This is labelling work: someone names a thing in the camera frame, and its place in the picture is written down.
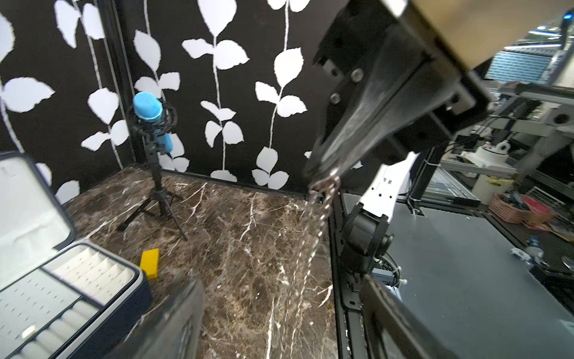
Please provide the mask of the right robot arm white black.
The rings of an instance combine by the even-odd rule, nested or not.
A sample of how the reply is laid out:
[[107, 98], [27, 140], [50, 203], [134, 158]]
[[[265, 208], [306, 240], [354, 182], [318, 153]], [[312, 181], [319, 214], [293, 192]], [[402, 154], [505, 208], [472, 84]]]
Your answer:
[[332, 195], [366, 156], [381, 163], [344, 228], [342, 262], [365, 274], [390, 244], [386, 231], [416, 155], [484, 119], [493, 100], [408, 1], [350, 1], [314, 61], [336, 87], [304, 169], [311, 189]]

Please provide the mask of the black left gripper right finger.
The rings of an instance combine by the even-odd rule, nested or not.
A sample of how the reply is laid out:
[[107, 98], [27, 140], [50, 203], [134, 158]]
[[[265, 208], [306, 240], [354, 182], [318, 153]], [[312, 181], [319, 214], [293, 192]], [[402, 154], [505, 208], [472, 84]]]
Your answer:
[[370, 358], [456, 358], [391, 290], [369, 275], [360, 292]]

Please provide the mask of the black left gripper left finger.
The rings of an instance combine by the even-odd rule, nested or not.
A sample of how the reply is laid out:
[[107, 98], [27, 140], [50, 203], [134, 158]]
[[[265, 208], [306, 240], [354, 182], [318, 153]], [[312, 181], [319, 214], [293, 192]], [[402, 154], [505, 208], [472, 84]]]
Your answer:
[[196, 358], [205, 290], [191, 280], [136, 328], [107, 358]]

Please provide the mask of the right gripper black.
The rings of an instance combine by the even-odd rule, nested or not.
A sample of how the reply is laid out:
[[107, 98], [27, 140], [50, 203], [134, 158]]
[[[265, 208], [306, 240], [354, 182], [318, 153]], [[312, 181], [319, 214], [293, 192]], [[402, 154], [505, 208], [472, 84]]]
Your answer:
[[336, 81], [303, 175], [343, 177], [369, 154], [394, 165], [483, 120], [491, 96], [423, 15], [406, 4], [350, 1], [314, 61]]

